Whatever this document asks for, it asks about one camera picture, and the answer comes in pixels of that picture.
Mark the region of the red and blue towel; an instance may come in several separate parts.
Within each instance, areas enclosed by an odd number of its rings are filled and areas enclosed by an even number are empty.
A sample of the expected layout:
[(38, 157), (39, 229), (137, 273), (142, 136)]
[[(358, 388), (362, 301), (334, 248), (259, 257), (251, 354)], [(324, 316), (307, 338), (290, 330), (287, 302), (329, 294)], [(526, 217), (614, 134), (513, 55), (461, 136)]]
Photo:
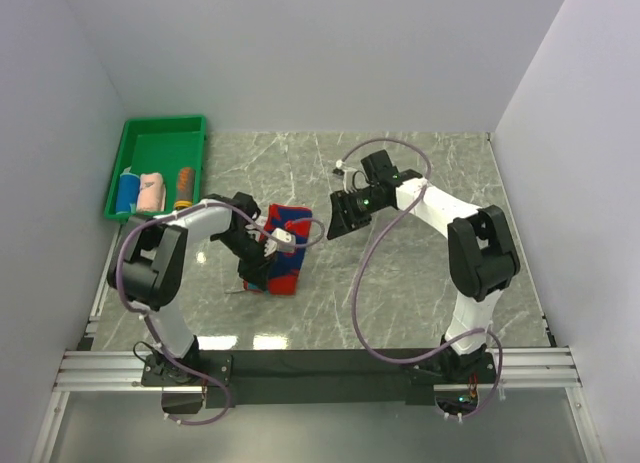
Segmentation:
[[(258, 221), (270, 234), (278, 230), (278, 237), (286, 231), (295, 238), (296, 244), (306, 244), (309, 239), (313, 213), (310, 208), (270, 204), (268, 214)], [(268, 293), (275, 296), (293, 296), (296, 293), (298, 277), (305, 258), (305, 249), (295, 248), (293, 252), (278, 251), (270, 268), (267, 289), (243, 281), (243, 289), (253, 293)]]

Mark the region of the orange and grey towel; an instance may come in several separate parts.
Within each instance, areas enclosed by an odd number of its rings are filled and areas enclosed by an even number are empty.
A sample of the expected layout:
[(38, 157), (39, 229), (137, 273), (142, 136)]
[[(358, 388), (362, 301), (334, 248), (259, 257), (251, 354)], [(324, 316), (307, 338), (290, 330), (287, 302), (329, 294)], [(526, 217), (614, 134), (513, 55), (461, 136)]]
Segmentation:
[(194, 204), (195, 169), (183, 167), (177, 175), (173, 209), (179, 211)]

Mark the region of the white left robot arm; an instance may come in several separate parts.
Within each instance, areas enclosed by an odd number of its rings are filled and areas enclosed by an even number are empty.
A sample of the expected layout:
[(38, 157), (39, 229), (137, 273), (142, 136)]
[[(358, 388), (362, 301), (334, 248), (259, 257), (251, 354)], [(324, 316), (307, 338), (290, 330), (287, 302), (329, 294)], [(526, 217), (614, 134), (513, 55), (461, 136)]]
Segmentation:
[(124, 298), (127, 310), (141, 316), (157, 352), (167, 359), (167, 375), (180, 385), (194, 382), (201, 371), (198, 339), (178, 301), (187, 250), (204, 240), (222, 243), (238, 258), (241, 278), (264, 289), (277, 245), (255, 236), (253, 222), (260, 214), (248, 194), (212, 194), (189, 209), (132, 216), (125, 225), (108, 284)]

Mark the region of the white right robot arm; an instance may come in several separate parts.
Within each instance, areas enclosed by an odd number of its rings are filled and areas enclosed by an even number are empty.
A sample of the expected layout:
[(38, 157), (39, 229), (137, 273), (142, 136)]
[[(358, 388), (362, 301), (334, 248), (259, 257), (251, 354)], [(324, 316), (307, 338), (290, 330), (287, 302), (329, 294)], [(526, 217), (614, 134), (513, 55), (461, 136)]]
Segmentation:
[(331, 193), (330, 240), (368, 226), (374, 213), (394, 208), (414, 216), (447, 240), (448, 266), (456, 290), (451, 322), (442, 351), (432, 357), (436, 369), (452, 382), (477, 370), (486, 353), (486, 332), (502, 293), (520, 271), (520, 260), (503, 210), (481, 208), (433, 186), (409, 169), (400, 171), (384, 150), (361, 161), (366, 186), (355, 184), (356, 169), (337, 161), (342, 189)]

